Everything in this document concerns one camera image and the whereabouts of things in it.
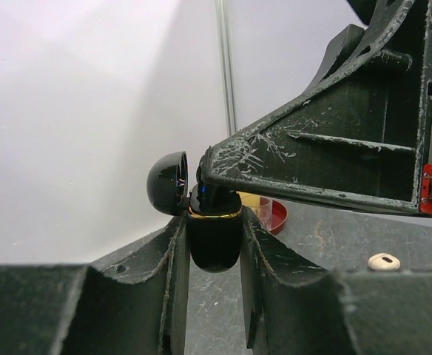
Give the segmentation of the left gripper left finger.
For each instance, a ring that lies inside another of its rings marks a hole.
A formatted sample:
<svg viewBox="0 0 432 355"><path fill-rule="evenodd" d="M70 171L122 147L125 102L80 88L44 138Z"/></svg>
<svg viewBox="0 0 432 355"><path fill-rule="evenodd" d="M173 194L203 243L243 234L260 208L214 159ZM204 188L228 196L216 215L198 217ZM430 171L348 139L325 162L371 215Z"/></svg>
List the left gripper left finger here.
<svg viewBox="0 0 432 355"><path fill-rule="evenodd" d="M185 221L95 263L0 265L0 354L182 354Z"/></svg>

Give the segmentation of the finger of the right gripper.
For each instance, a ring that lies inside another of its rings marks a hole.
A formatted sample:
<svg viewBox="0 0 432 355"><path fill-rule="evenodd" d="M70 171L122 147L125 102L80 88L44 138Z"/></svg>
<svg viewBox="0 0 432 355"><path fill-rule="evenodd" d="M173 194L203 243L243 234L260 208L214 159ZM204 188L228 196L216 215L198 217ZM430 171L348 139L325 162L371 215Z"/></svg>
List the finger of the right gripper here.
<svg viewBox="0 0 432 355"><path fill-rule="evenodd" d="M307 89L207 149L201 180L356 212L419 211L427 1L352 1Z"/></svg>

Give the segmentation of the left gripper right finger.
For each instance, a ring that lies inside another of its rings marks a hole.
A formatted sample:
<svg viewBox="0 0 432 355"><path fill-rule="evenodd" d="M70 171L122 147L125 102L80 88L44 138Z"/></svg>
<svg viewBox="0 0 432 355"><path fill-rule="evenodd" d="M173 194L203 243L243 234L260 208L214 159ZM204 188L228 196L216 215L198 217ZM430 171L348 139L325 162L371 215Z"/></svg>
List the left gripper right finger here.
<svg viewBox="0 0 432 355"><path fill-rule="evenodd" d="M432 354L432 271L325 269L242 213L246 344L255 354Z"/></svg>

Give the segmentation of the white earbud charging case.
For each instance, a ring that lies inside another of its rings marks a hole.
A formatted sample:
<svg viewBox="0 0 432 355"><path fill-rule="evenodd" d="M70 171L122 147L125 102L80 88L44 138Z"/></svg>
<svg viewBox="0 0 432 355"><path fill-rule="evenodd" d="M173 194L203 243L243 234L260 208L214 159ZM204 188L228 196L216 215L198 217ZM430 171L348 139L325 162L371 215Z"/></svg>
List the white earbud charging case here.
<svg viewBox="0 0 432 355"><path fill-rule="evenodd" d="M401 262L392 254L383 252L370 256L367 266L372 271L398 271L401 268Z"/></svg>

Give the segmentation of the black earbud charging case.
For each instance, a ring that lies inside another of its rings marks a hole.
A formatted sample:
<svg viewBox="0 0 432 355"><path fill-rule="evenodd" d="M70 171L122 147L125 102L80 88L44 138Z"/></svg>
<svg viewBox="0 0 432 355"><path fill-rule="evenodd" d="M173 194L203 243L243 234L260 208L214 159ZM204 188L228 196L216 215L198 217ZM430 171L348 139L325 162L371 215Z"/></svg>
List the black earbud charging case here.
<svg viewBox="0 0 432 355"><path fill-rule="evenodd" d="M160 213L186 218L189 250L196 266L224 272L237 262L243 240L243 204L233 189L201 180L188 188L185 152L174 152L154 163L146 179L149 202Z"/></svg>

